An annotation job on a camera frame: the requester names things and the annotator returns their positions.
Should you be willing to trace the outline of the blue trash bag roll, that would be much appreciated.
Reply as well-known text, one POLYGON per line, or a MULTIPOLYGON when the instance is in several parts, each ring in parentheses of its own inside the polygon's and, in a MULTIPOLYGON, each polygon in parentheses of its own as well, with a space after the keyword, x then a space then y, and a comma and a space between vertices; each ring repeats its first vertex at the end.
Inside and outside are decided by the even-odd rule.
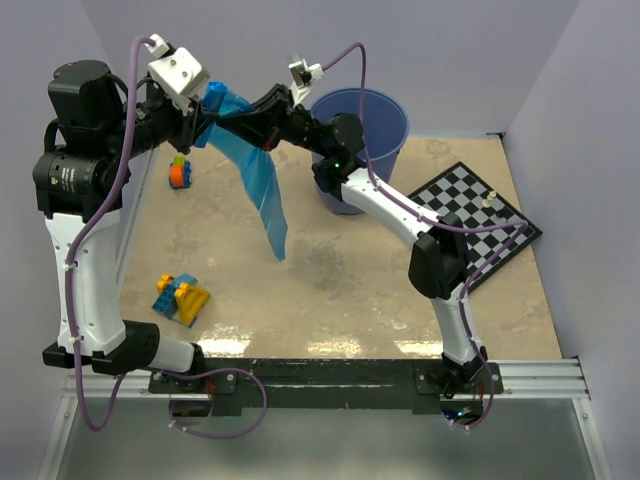
MULTIPOLYGON (((222 82, 210 81, 202 100, 202 111, 221 116, 248 113, 253 109, 249 101, 230 90, 222 82)), ((215 147, 238 169, 245 192, 258 211, 275 257, 286 258, 286 223, 281 192, 271 155, 253 146, 218 124, 209 125, 194 135, 196 148, 207 144, 215 147)))

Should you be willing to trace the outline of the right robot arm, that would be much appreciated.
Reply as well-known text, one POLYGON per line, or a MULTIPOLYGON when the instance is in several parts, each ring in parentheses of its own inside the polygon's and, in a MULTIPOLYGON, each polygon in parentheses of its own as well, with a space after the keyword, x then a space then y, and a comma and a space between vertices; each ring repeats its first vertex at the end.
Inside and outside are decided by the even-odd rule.
POLYGON ((373 217, 409 248, 410 283, 431 301, 443 337, 438 379, 444 394, 466 393, 480 383, 490 365, 467 299, 471 276, 462 221, 416 204, 387 182, 408 137, 408 117, 393 98, 343 88, 305 108, 282 84, 249 102, 212 82, 202 114, 208 123, 199 142, 236 165, 278 259, 285 257, 288 226, 270 153, 286 142, 315 155, 318 192, 373 217))

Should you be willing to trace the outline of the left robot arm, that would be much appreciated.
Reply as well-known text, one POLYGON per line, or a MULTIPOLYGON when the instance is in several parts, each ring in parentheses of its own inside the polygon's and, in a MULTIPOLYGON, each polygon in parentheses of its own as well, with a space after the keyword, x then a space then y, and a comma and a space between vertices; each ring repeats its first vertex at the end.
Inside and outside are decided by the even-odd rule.
POLYGON ((130 142, 131 156, 145 154, 178 139, 189 123, 159 89, 149 88, 128 126, 124 103, 136 92, 98 60, 64 64, 48 85, 56 117, 32 177, 54 248, 61 314, 57 339, 42 357, 47 366, 89 365, 107 375, 168 370, 183 391, 196 392, 207 380, 201 349, 120 312, 116 257, 122 188, 130 176, 123 144, 130 142))

